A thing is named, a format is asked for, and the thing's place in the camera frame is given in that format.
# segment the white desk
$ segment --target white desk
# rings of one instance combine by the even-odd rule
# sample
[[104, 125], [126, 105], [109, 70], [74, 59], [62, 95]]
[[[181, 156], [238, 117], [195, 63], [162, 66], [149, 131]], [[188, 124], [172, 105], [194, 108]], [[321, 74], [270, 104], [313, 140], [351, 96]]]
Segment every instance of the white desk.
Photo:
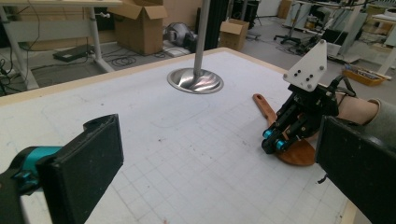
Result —
[[392, 66], [392, 64], [396, 60], [396, 48], [395, 48], [396, 29], [394, 29], [394, 24], [396, 24], [396, 18], [379, 14], [379, 15], [374, 15], [373, 19], [374, 21], [380, 21], [393, 25], [392, 31], [390, 32], [387, 41], [385, 42], [385, 44], [393, 46], [392, 51], [390, 52], [388, 58], [384, 61], [384, 63], [382, 63], [381, 67], [378, 69], [379, 74], [385, 75], [388, 69]]
[[[6, 30], [9, 42], [18, 60], [18, 69], [27, 90], [37, 89], [38, 84], [23, 59], [19, 42], [53, 40], [77, 37], [93, 37], [95, 45], [95, 61], [106, 72], [114, 69], [108, 65], [101, 55], [99, 34], [97, 30], [94, 7], [113, 7], [122, 4], [121, 0], [0, 0], [1, 22]], [[82, 21], [9, 21], [3, 7], [89, 7], [90, 19]]]
[[[82, 124], [120, 115], [125, 156], [88, 223], [320, 223], [341, 221], [347, 198], [317, 165], [294, 167], [261, 148], [267, 122], [252, 100], [278, 110], [282, 69], [230, 49], [205, 53], [224, 80], [213, 94], [167, 83], [193, 55], [0, 98], [0, 173], [29, 146], [64, 145]], [[32, 223], [50, 223], [42, 193], [23, 197]]]

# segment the wooden spatula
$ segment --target wooden spatula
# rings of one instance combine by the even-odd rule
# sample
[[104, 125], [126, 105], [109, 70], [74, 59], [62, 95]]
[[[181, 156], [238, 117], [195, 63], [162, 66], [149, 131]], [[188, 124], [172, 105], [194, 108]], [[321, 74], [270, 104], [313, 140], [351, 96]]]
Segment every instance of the wooden spatula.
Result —
[[[254, 94], [253, 100], [268, 120], [268, 127], [271, 126], [276, 121], [275, 111], [262, 95]], [[315, 163], [315, 149], [305, 139], [293, 143], [284, 152], [277, 152], [276, 156], [291, 165], [308, 166]]]

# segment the white table surface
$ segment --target white table surface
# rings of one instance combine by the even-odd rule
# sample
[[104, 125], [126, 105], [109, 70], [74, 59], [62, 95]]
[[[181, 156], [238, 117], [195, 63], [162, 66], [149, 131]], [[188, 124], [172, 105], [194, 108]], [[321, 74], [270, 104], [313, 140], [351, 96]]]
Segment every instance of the white table surface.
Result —
[[[63, 146], [82, 124], [120, 115], [125, 162], [87, 223], [340, 223], [347, 198], [314, 164], [290, 166], [261, 148], [288, 83], [273, 66], [228, 49], [203, 68], [224, 88], [189, 94], [167, 83], [192, 56], [0, 98], [0, 173], [29, 146]], [[41, 192], [24, 196], [31, 223], [50, 223]]]

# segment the blue joint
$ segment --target blue joint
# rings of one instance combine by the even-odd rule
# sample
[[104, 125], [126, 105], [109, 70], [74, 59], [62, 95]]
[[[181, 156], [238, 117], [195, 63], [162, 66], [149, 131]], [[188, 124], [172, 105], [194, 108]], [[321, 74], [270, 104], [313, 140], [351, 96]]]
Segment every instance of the blue joint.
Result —
[[21, 170], [12, 177], [18, 179], [20, 193], [30, 195], [39, 187], [39, 176], [35, 164], [59, 149], [61, 147], [36, 147], [26, 156]]
[[22, 166], [22, 171], [30, 171], [33, 175], [38, 176], [35, 163], [41, 158], [55, 154], [62, 147], [37, 147], [27, 157]]
[[277, 141], [276, 141], [276, 148], [277, 148], [278, 150], [281, 150], [282, 147], [283, 147], [283, 145], [285, 145], [285, 144], [286, 144], [285, 141], [277, 140]]
[[271, 130], [267, 130], [265, 131], [262, 136], [264, 137], [264, 139], [268, 139], [271, 135], [272, 135], [273, 131]]

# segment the desk leg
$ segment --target desk leg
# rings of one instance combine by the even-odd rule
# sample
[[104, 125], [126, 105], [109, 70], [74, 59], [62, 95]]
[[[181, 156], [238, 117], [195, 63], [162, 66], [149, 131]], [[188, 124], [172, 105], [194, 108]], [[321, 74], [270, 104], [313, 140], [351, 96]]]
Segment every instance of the desk leg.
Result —
[[93, 37], [93, 43], [95, 47], [95, 61], [102, 67], [106, 72], [114, 72], [114, 69], [108, 65], [102, 58], [102, 50], [100, 48], [98, 26], [96, 23], [95, 10], [94, 7], [90, 8], [91, 13], [91, 33]]
[[6, 31], [9, 43], [12, 47], [12, 50], [14, 51], [15, 55], [17, 56], [17, 61], [18, 61], [18, 69], [21, 72], [21, 77], [23, 78], [23, 81], [25, 83], [26, 89], [27, 90], [33, 90], [33, 89], [38, 89], [38, 84], [35, 81], [35, 77], [32, 74], [32, 71], [28, 68], [28, 64], [22, 57], [21, 49], [18, 43], [15, 41], [15, 38], [13, 38], [11, 32], [9, 31], [9, 24], [10, 21], [7, 18], [7, 14], [4, 11], [4, 8], [0, 6], [0, 16], [1, 16], [1, 22], [4, 25], [4, 29]]
[[396, 47], [393, 47], [388, 58], [385, 60], [385, 62], [379, 68], [378, 73], [381, 75], [385, 75], [395, 60], [396, 60]]

